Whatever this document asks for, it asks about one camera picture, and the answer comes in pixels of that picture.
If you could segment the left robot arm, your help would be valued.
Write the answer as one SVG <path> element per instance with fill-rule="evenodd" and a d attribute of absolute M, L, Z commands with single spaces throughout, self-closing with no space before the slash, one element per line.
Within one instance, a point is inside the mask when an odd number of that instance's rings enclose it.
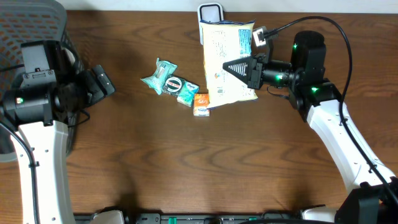
<path fill-rule="evenodd" d="M 78 57 L 56 40 L 21 45 L 22 83 L 6 91 L 2 123 L 19 165 L 24 223 L 76 223 L 67 176 L 69 115 L 84 113 L 116 88 L 102 66 L 79 72 Z"/>

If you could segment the orange small snack packet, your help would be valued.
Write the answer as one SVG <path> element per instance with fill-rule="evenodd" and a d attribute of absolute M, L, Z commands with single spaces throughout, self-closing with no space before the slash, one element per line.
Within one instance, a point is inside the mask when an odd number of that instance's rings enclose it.
<path fill-rule="evenodd" d="M 208 94 L 195 94 L 193 102 L 193 115 L 197 117 L 208 117 L 210 115 L 210 111 L 208 109 L 209 103 Z"/>

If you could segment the small teal tissue pack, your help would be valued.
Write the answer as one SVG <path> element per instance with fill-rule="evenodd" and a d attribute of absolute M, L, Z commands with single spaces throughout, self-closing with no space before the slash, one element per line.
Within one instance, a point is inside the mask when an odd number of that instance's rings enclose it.
<path fill-rule="evenodd" d="M 200 87 L 194 83 L 185 82 L 177 97 L 177 101 L 185 106 L 191 107 L 194 96 L 199 91 L 199 88 Z"/>

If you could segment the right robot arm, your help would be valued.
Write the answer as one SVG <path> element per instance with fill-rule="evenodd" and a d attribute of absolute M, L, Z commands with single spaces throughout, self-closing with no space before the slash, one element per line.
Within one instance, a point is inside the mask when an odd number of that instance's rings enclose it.
<path fill-rule="evenodd" d="M 324 77 L 326 46 L 314 31 L 295 35 L 289 62 L 271 59 L 272 40 L 262 29 L 253 32 L 256 45 L 266 54 L 252 55 L 223 64 L 223 69 L 247 85 L 286 87 L 293 109 L 318 134 L 336 164 L 348 196 L 338 209 L 324 205 L 306 208 L 291 223 L 397 223 L 397 177 L 373 153 L 354 125 L 342 95 Z"/>

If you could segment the teal snack packet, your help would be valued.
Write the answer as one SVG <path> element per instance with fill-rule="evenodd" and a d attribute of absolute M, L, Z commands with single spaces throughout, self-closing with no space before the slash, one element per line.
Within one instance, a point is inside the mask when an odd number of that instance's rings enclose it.
<path fill-rule="evenodd" d="M 141 78 L 141 80 L 149 88 L 154 89 L 158 95 L 161 95 L 167 77 L 173 74 L 177 67 L 176 64 L 157 58 L 155 72 L 149 77 Z"/>

